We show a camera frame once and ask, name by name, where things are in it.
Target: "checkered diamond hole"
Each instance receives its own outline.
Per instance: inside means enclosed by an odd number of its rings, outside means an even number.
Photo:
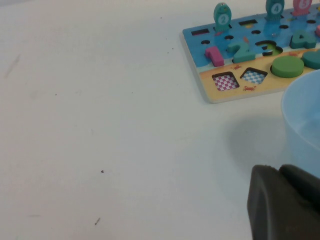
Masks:
[[[267,74],[268,73],[265,71],[248,67],[240,78],[253,84],[261,84],[265,80]]]
[[[234,74],[230,71],[215,74],[212,78],[219,91],[227,91],[237,89],[239,87],[239,83],[237,82]]]

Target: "black object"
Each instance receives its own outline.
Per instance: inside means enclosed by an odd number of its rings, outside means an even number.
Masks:
[[[296,166],[254,166],[247,209],[253,240],[320,240],[320,179]]]

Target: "number puzzle piece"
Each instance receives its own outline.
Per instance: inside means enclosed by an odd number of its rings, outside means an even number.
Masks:
[[[231,10],[224,2],[218,3],[213,11],[213,18],[215,21],[216,32],[223,32],[228,30],[231,21]]]
[[[320,69],[320,50],[307,51],[302,55],[304,65],[311,69]]]
[[[209,47],[205,50],[204,55],[210,58],[215,67],[225,65],[225,60],[222,57],[219,49],[216,46]]]
[[[312,0],[293,0],[293,16],[301,16],[309,13]]]
[[[280,78],[295,78],[304,71],[304,62],[295,56],[280,56],[273,60],[271,72]]]
[[[292,49],[306,48],[312,49],[315,48],[317,44],[317,39],[315,36],[307,33],[304,30],[297,30],[291,38],[290,47]]]
[[[246,42],[235,42],[228,45],[227,51],[234,53],[233,62],[235,64],[256,59],[256,53],[249,50],[249,44]]]
[[[315,34],[317,34],[317,36],[320,37],[320,25],[316,27]]]
[[[281,19],[281,14],[284,11],[285,0],[266,0],[265,10],[267,21],[277,21]]]

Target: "plastic container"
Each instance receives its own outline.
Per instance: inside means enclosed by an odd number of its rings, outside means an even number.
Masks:
[[[281,107],[293,164],[320,178],[320,70],[292,82]]]

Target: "wooden puzzle board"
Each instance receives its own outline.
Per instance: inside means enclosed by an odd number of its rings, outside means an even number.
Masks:
[[[238,18],[231,20],[232,28],[225,32],[215,32],[215,24],[184,29],[186,45],[209,101],[221,103],[283,91],[296,77],[282,78],[273,75],[272,62],[287,55],[301,58],[304,52],[320,49],[320,37],[315,34],[316,27],[320,24],[319,9],[320,4],[314,4],[310,7],[308,15],[297,17],[291,14],[293,9],[287,9],[283,11],[283,18],[279,21],[266,21],[266,14]],[[289,47],[292,35],[301,29],[316,37],[315,48]],[[239,41],[248,43],[249,48],[257,53],[255,60],[232,62],[233,53],[227,52],[226,49],[228,44]],[[283,52],[275,51],[272,55],[263,56],[263,52],[274,47],[273,43],[256,45],[262,41],[274,42]],[[210,58],[205,56],[206,48],[213,46],[217,46],[222,54],[224,66],[214,67]],[[311,71],[313,69],[304,67],[301,75]]]

